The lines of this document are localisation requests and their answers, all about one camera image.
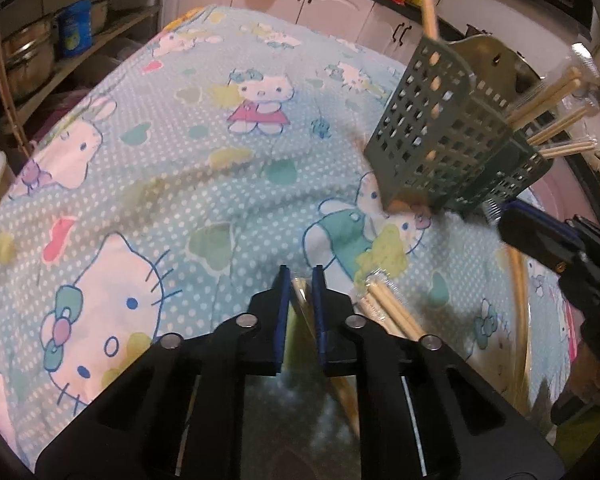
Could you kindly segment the dark green utensil basket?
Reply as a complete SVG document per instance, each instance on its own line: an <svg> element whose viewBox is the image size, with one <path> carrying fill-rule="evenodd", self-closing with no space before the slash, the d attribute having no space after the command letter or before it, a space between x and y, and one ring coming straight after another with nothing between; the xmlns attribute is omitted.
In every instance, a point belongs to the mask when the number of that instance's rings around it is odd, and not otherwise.
<svg viewBox="0 0 600 480"><path fill-rule="evenodd" d="M544 177L552 161L505 121L506 108L538 79L491 36L422 38L364 151L382 206L467 216Z"/></svg>

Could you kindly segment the white kitchen base cabinets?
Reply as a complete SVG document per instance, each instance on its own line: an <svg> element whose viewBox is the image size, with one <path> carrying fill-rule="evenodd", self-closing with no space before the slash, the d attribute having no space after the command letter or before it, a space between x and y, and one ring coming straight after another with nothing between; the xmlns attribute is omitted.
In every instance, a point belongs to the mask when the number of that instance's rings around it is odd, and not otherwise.
<svg viewBox="0 0 600 480"><path fill-rule="evenodd" d="M266 13L281 20L346 40L406 64L422 26L374 0L163 0L160 25L166 26L198 6L234 6Z"/></svg>

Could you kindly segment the wrapped chopsticks on cloth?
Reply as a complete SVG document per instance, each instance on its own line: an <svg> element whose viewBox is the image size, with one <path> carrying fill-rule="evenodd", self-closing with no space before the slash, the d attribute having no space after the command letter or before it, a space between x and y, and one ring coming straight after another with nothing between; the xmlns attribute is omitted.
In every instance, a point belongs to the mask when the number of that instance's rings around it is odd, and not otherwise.
<svg viewBox="0 0 600 480"><path fill-rule="evenodd" d="M418 341L426 330L404 306L387 274L375 270L358 288L358 310L392 336Z"/></svg>

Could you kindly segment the lower wooden chopstick in basket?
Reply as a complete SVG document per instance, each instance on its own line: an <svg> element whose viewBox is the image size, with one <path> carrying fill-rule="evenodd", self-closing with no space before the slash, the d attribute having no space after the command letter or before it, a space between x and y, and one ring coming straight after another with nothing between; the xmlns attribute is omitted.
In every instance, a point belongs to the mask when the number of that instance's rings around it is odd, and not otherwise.
<svg viewBox="0 0 600 480"><path fill-rule="evenodd" d="M565 157L583 152L593 151L597 148L597 142L594 140L571 141L560 145L541 148L539 154L545 159L556 157Z"/></svg>

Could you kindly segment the chopsticks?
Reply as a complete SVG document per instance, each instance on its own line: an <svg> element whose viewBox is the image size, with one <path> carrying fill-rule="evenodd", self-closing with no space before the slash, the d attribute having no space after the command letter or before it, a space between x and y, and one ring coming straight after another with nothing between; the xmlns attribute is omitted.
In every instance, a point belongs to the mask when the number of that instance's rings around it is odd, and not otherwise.
<svg viewBox="0 0 600 480"><path fill-rule="evenodd" d="M387 274L375 270L358 288L358 310L392 336L418 341L426 330L404 306Z"/></svg>
<svg viewBox="0 0 600 480"><path fill-rule="evenodd" d="M341 354L339 345L346 342L341 338L339 326L352 313L351 301L340 292L328 288L322 266L312 270L309 280L293 278L291 287L294 315L300 327L309 335L309 342L314 343L317 363L329 378L332 393L342 407L350 429L359 438L360 414L355 382L347 374L337 375L334 371Z"/></svg>

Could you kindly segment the wooden shelf rack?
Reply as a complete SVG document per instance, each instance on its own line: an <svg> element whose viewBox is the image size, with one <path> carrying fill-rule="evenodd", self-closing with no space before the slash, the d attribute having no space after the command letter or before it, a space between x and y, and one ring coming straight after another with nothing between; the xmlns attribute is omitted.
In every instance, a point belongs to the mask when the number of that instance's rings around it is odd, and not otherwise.
<svg viewBox="0 0 600 480"><path fill-rule="evenodd" d="M66 58L58 26L58 16L70 4L79 0L0 0L0 143L7 151L28 159L33 153L34 134L30 119L46 101L72 78L92 56L118 37L137 26L155 29L163 0L91 0L93 45L80 55ZM50 78L38 90L16 102L10 93L2 42L11 34L45 17L53 20L55 65Z"/></svg>

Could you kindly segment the upright wooden chopstick in basket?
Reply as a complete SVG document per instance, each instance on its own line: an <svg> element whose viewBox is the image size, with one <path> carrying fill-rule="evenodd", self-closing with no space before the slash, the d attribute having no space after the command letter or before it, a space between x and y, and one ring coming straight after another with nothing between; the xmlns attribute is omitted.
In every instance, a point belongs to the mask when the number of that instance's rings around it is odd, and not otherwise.
<svg viewBox="0 0 600 480"><path fill-rule="evenodd" d="M420 0L420 12L422 12L424 35L431 40L438 40L439 27L434 0Z"/></svg>

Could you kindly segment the steel pot on shelf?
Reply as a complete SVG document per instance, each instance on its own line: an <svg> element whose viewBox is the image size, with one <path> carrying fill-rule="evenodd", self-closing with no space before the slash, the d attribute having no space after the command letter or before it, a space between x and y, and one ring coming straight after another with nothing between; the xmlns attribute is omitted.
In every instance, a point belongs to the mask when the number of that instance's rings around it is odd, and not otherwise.
<svg viewBox="0 0 600 480"><path fill-rule="evenodd" d="M22 101L50 78L55 65L53 20L41 18L2 42L10 93Z"/></svg>

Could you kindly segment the Hello Kitty blue tablecloth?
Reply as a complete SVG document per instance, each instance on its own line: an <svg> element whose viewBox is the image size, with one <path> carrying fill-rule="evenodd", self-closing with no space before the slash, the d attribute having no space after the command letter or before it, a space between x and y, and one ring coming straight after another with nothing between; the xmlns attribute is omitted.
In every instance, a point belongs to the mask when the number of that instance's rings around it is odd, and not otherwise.
<svg viewBox="0 0 600 480"><path fill-rule="evenodd" d="M550 270L480 216L384 207L364 151L404 66L254 11L160 32L52 129L0 203L0 479L559 479ZM360 437L279 267L348 295ZM358 310L388 275L426 335Z"/></svg>

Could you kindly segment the wooden chopstick pair in basket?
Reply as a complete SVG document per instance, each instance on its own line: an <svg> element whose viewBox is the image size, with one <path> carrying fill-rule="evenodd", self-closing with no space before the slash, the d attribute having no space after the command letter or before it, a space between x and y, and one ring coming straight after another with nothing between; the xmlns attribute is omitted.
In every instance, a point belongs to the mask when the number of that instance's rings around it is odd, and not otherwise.
<svg viewBox="0 0 600 480"><path fill-rule="evenodd" d="M578 90L582 84L582 70L576 66L569 66L551 84L544 86L528 99L510 112L505 122L513 130L532 122L533 119L556 106L565 96Z"/></svg>

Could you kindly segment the blue plastic canister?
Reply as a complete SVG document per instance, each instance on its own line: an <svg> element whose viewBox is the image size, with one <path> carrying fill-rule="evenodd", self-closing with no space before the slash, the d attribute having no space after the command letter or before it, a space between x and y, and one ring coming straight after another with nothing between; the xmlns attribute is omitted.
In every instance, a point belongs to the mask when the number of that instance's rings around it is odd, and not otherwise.
<svg viewBox="0 0 600 480"><path fill-rule="evenodd" d="M93 45L91 10L91 0L79 0L60 12L58 26L66 58L80 55Z"/></svg>

